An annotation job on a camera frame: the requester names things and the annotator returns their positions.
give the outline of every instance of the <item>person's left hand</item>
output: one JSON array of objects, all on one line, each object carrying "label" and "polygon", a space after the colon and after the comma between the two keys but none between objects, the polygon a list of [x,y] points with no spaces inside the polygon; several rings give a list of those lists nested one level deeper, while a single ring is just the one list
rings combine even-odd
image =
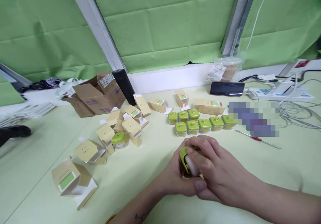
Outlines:
[{"label": "person's left hand", "polygon": [[165,169],[153,180],[155,188],[159,188],[164,195],[194,196],[207,188],[205,180],[201,177],[182,178],[181,167],[183,165],[180,159],[180,150],[186,146],[188,140],[186,138],[182,142]]}]

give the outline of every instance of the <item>smartphone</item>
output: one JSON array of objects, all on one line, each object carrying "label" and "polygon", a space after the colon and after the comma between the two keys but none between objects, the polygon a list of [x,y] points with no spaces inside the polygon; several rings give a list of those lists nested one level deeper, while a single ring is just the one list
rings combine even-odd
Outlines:
[{"label": "smartphone", "polygon": [[213,82],[210,94],[240,97],[243,94],[244,86],[245,83],[240,82]]}]

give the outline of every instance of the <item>red screwdriver handle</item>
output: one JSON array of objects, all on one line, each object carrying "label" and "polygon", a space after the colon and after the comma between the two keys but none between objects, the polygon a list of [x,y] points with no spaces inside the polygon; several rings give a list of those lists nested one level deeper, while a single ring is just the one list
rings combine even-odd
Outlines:
[{"label": "red screwdriver handle", "polygon": [[258,137],[255,137],[255,136],[251,136],[252,139],[255,139],[257,141],[262,141],[262,139],[258,138]]}]

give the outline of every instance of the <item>tattoo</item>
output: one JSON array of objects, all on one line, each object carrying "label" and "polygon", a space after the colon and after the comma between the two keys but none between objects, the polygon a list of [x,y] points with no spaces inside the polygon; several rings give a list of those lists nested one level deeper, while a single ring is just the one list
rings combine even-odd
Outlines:
[{"label": "tattoo", "polygon": [[136,215],[135,215],[135,219],[136,219],[136,220],[139,219],[139,220],[140,220],[140,223],[139,223],[139,224],[141,224],[141,223],[143,223],[143,222],[146,220],[148,214],[149,214],[149,212],[142,214],[142,216],[138,216],[138,215],[136,214]]}]

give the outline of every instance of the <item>brown cardboard box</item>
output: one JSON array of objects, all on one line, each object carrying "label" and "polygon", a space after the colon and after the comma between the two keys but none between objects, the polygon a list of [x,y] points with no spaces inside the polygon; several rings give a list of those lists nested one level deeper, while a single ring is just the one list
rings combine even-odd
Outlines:
[{"label": "brown cardboard box", "polygon": [[141,128],[140,125],[128,114],[124,114],[126,120],[123,122],[123,129],[127,132],[130,140],[139,147],[141,145]]},{"label": "brown cardboard box", "polygon": [[80,118],[91,117],[95,115],[95,113],[88,108],[84,102],[81,101],[77,94],[73,94],[71,98],[65,96],[61,100],[71,103],[72,107],[75,109]]},{"label": "brown cardboard box", "polygon": [[132,105],[128,105],[126,108],[124,108],[124,111],[129,116],[133,117],[134,120],[137,121],[137,123],[140,125],[141,129],[144,128],[149,123],[149,121],[147,119],[143,118],[141,111]]},{"label": "brown cardboard box", "polygon": [[190,98],[185,93],[185,91],[180,89],[180,90],[176,90],[175,92],[176,92],[176,97],[175,97],[176,102],[178,106],[181,108],[181,111],[190,110],[191,108],[188,106],[188,101],[190,100]]},{"label": "brown cardboard box", "polygon": [[137,104],[137,107],[140,109],[143,117],[149,116],[151,114],[151,110],[141,94],[134,94],[134,99]]},{"label": "brown cardboard box", "polygon": [[225,110],[220,101],[209,99],[195,99],[194,105],[198,105],[198,111],[203,114],[222,115]]},{"label": "brown cardboard box", "polygon": [[125,96],[111,72],[98,73],[94,78],[73,87],[79,98],[95,113],[110,113],[120,108]]},{"label": "brown cardboard box", "polygon": [[107,124],[113,128],[116,133],[123,132],[122,122],[124,121],[123,113],[117,107],[111,110]]},{"label": "brown cardboard box", "polygon": [[101,124],[102,125],[96,130],[96,133],[107,149],[107,152],[112,155],[114,153],[114,147],[111,143],[111,139],[114,137],[115,131],[109,126],[109,124],[104,124],[102,121]]},{"label": "brown cardboard box", "polygon": [[168,115],[173,110],[173,108],[168,107],[168,103],[166,100],[150,99],[148,103],[152,110],[155,110],[157,112],[160,112],[166,115]]},{"label": "brown cardboard box", "polygon": [[94,179],[82,165],[65,159],[52,170],[52,179],[60,196],[73,196],[79,211],[98,189]]},{"label": "brown cardboard box", "polygon": [[106,158],[101,157],[106,149],[91,140],[85,140],[76,149],[75,154],[85,163],[106,164]]}]

